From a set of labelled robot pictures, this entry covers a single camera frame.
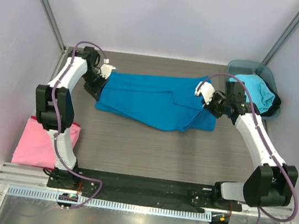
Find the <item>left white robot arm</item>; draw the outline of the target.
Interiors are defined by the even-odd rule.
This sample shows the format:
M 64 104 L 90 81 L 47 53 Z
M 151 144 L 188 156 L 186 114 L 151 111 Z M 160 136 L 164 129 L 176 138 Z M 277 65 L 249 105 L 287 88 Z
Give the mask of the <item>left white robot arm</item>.
M 83 79 L 86 92 L 98 101 L 115 69 L 101 47 L 89 41 L 82 44 L 83 50 L 79 49 L 81 43 L 77 43 L 59 73 L 35 90 L 36 119 L 49 135 L 55 154 L 54 167 L 43 169 L 49 177 L 47 184 L 52 188 L 72 190 L 83 179 L 78 171 L 70 133 L 74 121 L 71 98 L 74 87 Z

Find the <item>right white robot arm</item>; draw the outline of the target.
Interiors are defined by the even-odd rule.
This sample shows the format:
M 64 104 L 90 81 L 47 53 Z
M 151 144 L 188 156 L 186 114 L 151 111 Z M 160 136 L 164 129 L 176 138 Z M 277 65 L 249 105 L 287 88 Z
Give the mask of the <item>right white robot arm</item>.
M 217 91 L 208 80 L 199 83 L 195 95 L 202 97 L 204 109 L 216 118 L 227 116 L 244 139 L 254 170 L 244 183 L 217 182 L 211 203 L 223 208 L 232 201 L 250 207 L 285 207 L 295 200 L 298 171 L 288 166 L 267 135 L 261 116 L 251 101 L 245 84 L 227 82 L 225 92 Z

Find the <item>right aluminium corner post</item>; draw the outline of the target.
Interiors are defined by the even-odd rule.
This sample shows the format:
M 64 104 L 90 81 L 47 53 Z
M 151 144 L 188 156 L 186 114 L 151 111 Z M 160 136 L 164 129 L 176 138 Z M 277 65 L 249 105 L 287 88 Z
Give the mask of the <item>right aluminium corner post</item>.
M 283 47 L 283 45 L 288 41 L 290 36 L 295 32 L 295 30 L 299 26 L 299 10 L 298 12 L 293 16 L 289 24 L 286 26 L 286 28 L 283 30 L 279 38 L 276 40 L 276 42 L 273 44 L 271 49 L 268 51 L 264 59 L 262 60 L 263 65 L 268 65 L 271 60 L 275 57 L 275 55 L 280 51 L 280 49 Z

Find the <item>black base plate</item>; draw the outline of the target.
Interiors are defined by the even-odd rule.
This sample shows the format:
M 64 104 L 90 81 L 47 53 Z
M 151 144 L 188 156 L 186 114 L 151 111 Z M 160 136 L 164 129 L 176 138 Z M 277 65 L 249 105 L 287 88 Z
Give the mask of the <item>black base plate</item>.
M 81 187 L 84 194 L 91 194 L 97 190 L 98 181 L 101 180 L 103 186 L 98 194 L 100 199 L 145 206 L 150 206 L 153 203 L 242 211 L 242 206 L 236 201 L 222 200 L 216 188 L 211 185 L 84 168 L 75 168 L 74 172 L 91 178 L 91 181 L 77 178 L 68 171 L 54 169 L 48 186 L 67 189 Z

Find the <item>aluminium corner post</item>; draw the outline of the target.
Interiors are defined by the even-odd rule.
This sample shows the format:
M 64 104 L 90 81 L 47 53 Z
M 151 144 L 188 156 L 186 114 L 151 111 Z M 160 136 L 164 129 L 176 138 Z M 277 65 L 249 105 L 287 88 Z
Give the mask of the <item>aluminium corner post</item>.
M 271 60 L 275 57 L 275 55 L 280 51 L 280 49 L 283 47 L 283 45 L 288 41 L 290 36 L 295 32 L 295 30 L 299 26 L 299 10 L 298 12 L 293 16 L 289 24 L 286 26 L 286 28 L 283 30 L 279 38 L 276 40 L 276 42 L 273 44 L 271 49 L 268 51 L 264 59 L 262 60 L 263 65 L 268 65 Z
M 51 27 L 52 33 L 54 35 L 54 38 L 56 39 L 56 42 L 59 46 L 59 49 L 61 52 L 65 51 L 66 45 L 63 41 L 63 38 L 61 36 L 60 30 L 58 28 L 56 19 L 54 17 L 51 5 L 49 0 L 40 0 L 43 11 L 45 13 L 45 16 L 47 17 L 47 21 L 49 22 L 49 25 Z

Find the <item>pink folded t shirt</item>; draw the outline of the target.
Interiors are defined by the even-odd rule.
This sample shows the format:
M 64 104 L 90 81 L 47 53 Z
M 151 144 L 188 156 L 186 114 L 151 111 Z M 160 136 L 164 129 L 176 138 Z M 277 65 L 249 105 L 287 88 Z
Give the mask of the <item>pink folded t shirt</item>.
M 25 166 L 53 169 L 57 158 L 49 134 L 31 116 L 26 122 L 20 141 L 13 153 L 11 162 Z

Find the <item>aluminium front rail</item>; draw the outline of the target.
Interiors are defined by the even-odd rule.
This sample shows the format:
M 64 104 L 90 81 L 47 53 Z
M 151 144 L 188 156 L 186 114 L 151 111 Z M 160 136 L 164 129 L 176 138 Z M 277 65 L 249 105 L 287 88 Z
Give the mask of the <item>aluminium front rail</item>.
M 51 188 L 58 189 L 62 191 L 70 191 L 67 188 L 52 188 L 47 185 L 49 181 L 49 177 L 42 171 L 41 168 L 30 167 L 25 165 L 18 165 L 9 162 L 4 162 L 3 166 L 0 169 L 0 183 L 11 184 L 11 185 L 19 185 L 19 186 L 27 186 L 27 187 L 35 187 L 39 189 Z M 208 206 L 207 202 L 201 201 L 200 198 L 196 199 L 196 204 L 200 205 L 199 207 L 205 210 L 212 211 L 224 211 L 229 212 L 229 209 L 219 209 L 216 207 Z M 254 207 L 249 207 L 248 205 L 241 204 L 241 211 L 236 211 L 235 206 L 232 206 L 233 214 L 256 214 L 257 210 Z M 265 207 L 264 210 L 270 213 L 272 216 L 278 218 L 286 218 L 292 214 L 292 203 L 290 203 L 287 207 Z

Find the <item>blue translucent plastic bin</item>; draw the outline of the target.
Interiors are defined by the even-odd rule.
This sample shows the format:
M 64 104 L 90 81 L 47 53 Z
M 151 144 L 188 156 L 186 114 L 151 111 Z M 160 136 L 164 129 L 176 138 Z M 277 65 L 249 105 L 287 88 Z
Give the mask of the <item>blue translucent plastic bin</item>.
M 274 80 L 273 73 L 271 72 L 270 68 L 262 63 L 258 63 L 255 61 L 246 61 L 246 60 L 233 60 L 228 63 L 227 71 L 229 74 L 236 76 L 237 74 L 257 74 L 261 77 L 269 86 L 277 93 L 276 84 Z

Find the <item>black t shirt in bin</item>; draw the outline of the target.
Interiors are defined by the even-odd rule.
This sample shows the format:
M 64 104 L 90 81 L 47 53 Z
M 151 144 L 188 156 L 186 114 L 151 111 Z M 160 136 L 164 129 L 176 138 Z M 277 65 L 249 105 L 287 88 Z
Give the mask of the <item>black t shirt in bin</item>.
M 278 94 L 272 90 L 268 83 L 263 81 L 260 84 L 261 93 L 261 108 L 260 114 L 265 118 L 272 118 L 278 115 L 278 111 L 282 104 L 282 101 Z

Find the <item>left aluminium corner post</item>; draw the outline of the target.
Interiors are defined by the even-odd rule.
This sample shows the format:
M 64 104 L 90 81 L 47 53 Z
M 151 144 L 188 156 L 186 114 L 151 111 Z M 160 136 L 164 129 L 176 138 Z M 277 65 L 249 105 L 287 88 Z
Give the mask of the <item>left aluminium corner post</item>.
M 47 21 L 49 22 L 49 25 L 51 27 L 52 33 L 54 35 L 54 38 L 56 39 L 56 42 L 59 46 L 59 49 L 61 52 L 65 51 L 66 45 L 63 41 L 63 38 L 61 36 L 60 30 L 58 28 L 56 19 L 54 17 L 51 5 L 49 0 L 40 0 L 43 11 L 45 13 L 45 16 L 47 17 Z

